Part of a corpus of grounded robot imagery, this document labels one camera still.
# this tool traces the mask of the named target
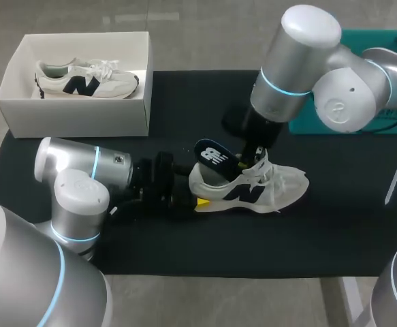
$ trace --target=shoe insole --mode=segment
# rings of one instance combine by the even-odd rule
[[[213,140],[203,139],[198,141],[194,151],[198,162],[214,170],[230,182],[238,178],[245,168],[248,168],[237,156]]]

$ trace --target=white shoelace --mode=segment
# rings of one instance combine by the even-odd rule
[[[244,170],[244,175],[256,181],[258,185],[267,186],[271,188],[271,205],[275,208],[275,190],[281,189],[283,193],[286,192],[286,180],[279,172],[277,165],[274,165],[268,160],[268,153],[250,170]]]
[[[104,82],[109,80],[113,72],[118,68],[118,62],[118,60],[108,61],[94,59],[89,61],[89,63],[93,63],[92,65],[83,67],[83,69],[86,70],[88,75],[95,76],[100,82]]]

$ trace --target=new balance sneaker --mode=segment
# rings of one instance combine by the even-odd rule
[[[74,59],[62,66],[36,63],[35,81],[41,98],[124,99],[138,87],[131,72],[117,70],[118,61]]]
[[[208,200],[196,211],[248,208],[256,213],[279,211],[300,199],[308,188],[305,173],[297,168],[270,163],[266,149],[250,168],[212,140],[195,145],[198,163],[189,175],[191,192]]]

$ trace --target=yellow tag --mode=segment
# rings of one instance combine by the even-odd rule
[[[209,204],[209,200],[197,198],[197,205],[202,206],[203,204]]]

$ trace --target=teal box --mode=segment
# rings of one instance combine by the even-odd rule
[[[397,52],[397,31],[347,29],[342,32],[340,42],[356,55],[369,48],[387,48]],[[337,134],[319,120],[312,98],[306,102],[298,117],[289,123],[289,130],[293,134]],[[382,110],[358,133],[363,132],[397,134],[397,110]]]

